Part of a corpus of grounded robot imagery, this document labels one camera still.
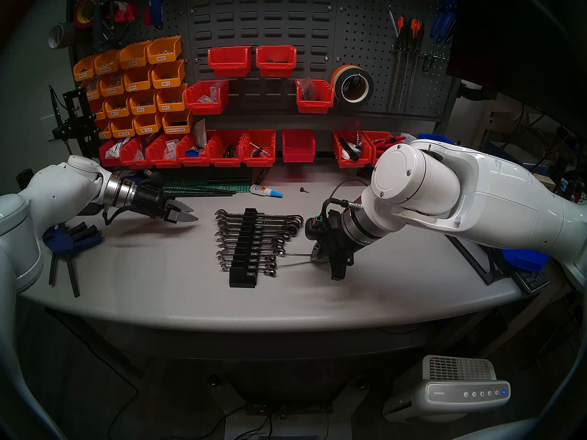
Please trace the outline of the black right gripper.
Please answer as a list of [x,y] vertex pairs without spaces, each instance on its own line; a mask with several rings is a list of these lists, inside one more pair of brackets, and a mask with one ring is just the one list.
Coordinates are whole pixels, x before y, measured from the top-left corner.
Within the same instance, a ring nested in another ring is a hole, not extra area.
[[314,241],[311,261],[328,263],[326,253],[354,253],[356,242],[349,238],[342,226],[341,213],[329,210],[327,217],[321,215],[306,220],[306,238]]

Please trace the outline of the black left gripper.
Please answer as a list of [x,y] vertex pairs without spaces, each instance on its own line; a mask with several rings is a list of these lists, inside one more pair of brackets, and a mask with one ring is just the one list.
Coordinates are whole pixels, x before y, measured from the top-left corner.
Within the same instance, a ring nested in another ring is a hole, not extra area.
[[194,211],[192,208],[183,202],[175,202],[175,200],[175,196],[166,194],[160,188],[150,185],[135,185],[131,200],[131,212],[151,219],[163,219],[166,222],[198,221],[198,217],[192,214]]

